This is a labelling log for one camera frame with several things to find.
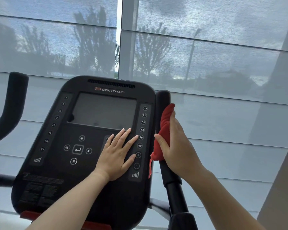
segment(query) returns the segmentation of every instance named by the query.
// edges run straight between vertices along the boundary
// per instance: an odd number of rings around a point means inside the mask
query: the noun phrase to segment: person's right arm
[[[183,178],[202,201],[216,230],[265,230],[200,162],[173,112],[170,147],[156,134],[169,168]]]

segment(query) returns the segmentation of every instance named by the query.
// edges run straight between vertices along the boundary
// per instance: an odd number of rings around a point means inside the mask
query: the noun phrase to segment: signal bar icon
[[[40,163],[41,159],[42,159],[41,157],[40,158],[35,158],[33,162]]]
[[[135,174],[132,174],[132,177],[133,178],[138,178],[139,177],[139,172],[135,173]]]

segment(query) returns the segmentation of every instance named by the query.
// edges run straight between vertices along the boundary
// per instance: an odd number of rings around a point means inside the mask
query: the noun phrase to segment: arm
[[[135,154],[125,163],[124,159],[138,136],[122,147],[130,131],[123,129],[114,139],[112,134],[100,154],[95,170],[51,205],[26,230],[80,230],[104,186],[122,176],[133,163]]]
[[[192,187],[202,201],[216,230],[265,230],[219,180],[200,162],[173,112],[170,118],[170,146],[156,134],[169,168]]]

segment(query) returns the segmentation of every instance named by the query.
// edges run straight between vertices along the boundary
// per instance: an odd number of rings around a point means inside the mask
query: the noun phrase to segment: red microfiber cloth
[[[171,117],[173,111],[174,111],[174,107],[175,104],[171,103],[170,105],[168,105],[161,116],[161,122],[160,122],[160,131],[158,132],[159,135],[161,135],[165,141],[168,143],[169,145],[169,118]],[[148,178],[150,178],[151,176],[151,162],[152,161],[163,161],[164,157],[163,157],[163,153],[161,150],[161,147],[158,143],[158,141],[155,139],[154,141],[154,152],[150,155],[150,162],[149,162],[149,176]]]

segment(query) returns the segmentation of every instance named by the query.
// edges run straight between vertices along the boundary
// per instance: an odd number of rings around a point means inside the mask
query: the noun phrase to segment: exercise machine
[[[19,123],[28,76],[9,75],[0,118],[0,140]],[[131,127],[126,142],[138,140],[127,157],[136,154],[130,169],[109,182],[94,202],[83,229],[130,230],[147,208],[169,220],[169,230],[197,230],[182,192],[182,181],[165,161],[160,162],[169,203],[150,198],[150,154],[161,115],[170,104],[168,91],[149,85],[103,77],[78,76],[59,91],[16,177],[0,174],[0,186],[12,187],[11,200],[21,218],[34,221],[95,168],[108,137]]]

